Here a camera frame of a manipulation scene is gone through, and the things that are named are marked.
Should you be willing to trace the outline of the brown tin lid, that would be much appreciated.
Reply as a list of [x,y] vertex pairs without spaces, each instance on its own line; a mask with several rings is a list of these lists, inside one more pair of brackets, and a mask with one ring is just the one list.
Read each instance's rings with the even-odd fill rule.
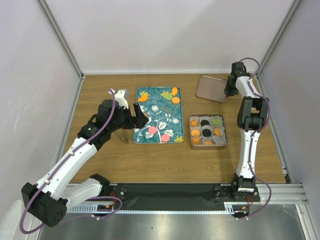
[[198,81],[195,95],[198,98],[225,103],[227,99],[224,92],[226,84],[227,81],[224,79],[203,75]]

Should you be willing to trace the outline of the orange swirl cookie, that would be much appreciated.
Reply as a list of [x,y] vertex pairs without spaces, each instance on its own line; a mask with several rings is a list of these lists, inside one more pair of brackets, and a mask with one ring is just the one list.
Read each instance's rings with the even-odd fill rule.
[[198,121],[197,120],[195,120],[195,119],[192,119],[191,121],[190,121],[190,126],[191,127],[197,127],[198,126]]

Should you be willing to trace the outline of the orange dotted round cookie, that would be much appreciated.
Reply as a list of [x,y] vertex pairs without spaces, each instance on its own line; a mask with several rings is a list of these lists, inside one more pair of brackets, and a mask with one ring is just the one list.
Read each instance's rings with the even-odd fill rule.
[[192,137],[198,137],[198,136],[200,136],[201,135],[201,133],[200,133],[200,131],[198,130],[198,129],[193,129],[192,131],[191,131],[191,136]]

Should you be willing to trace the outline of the tan swirl cookie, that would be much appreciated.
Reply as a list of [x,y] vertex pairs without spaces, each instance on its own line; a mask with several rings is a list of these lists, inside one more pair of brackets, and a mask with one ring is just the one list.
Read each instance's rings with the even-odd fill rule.
[[201,141],[202,141],[202,140],[201,140],[200,137],[195,136],[195,137],[192,138],[192,141],[191,141],[191,142],[192,142],[193,145],[200,145],[200,144],[201,144]]

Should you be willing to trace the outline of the black sandwich cookie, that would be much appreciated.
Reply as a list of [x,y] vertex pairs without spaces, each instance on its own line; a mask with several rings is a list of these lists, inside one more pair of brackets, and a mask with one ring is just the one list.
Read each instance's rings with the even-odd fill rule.
[[208,120],[206,120],[206,119],[203,119],[201,122],[200,122],[200,125],[203,127],[203,126],[207,126],[207,125],[209,125],[210,123],[209,123],[209,121]]
[[202,135],[205,137],[205,138],[209,138],[212,136],[212,131],[208,128],[205,128],[202,130]]

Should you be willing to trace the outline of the tan dotted round cookie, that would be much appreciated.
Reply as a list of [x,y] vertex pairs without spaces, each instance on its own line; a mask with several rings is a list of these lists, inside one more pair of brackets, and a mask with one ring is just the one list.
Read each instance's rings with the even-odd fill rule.
[[224,134],[223,130],[217,127],[213,129],[213,133],[215,136],[219,136],[219,137],[222,137]]

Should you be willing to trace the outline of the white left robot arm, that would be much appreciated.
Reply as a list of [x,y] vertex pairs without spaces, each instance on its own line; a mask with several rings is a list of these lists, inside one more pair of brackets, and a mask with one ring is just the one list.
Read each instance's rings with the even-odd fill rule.
[[80,168],[111,139],[119,129],[143,128],[149,119],[143,114],[138,103],[133,105],[131,114],[126,89],[110,89],[112,98],[105,99],[77,134],[71,147],[56,165],[35,184],[27,182],[21,189],[24,203],[19,228],[24,234],[27,214],[41,221],[42,225],[54,227],[62,221],[67,210],[90,199],[105,200],[110,196],[110,182],[99,174],[70,189],[67,185]]

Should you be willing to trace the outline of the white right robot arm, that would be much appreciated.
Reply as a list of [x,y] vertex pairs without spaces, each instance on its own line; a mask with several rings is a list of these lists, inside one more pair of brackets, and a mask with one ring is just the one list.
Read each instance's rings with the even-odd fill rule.
[[[270,103],[261,96],[253,84],[243,61],[231,65],[227,81],[222,83],[223,97],[240,94],[242,102],[236,124],[240,129],[240,157],[231,185],[215,189],[217,198],[227,196],[233,201],[258,201],[255,172],[257,144],[262,129],[269,123]],[[145,126],[134,129],[133,141],[136,144],[168,144],[184,141],[181,90],[176,86],[140,87],[136,100],[148,118]],[[188,119],[190,142],[198,149],[225,147],[228,138],[225,120],[220,114],[195,114]]]

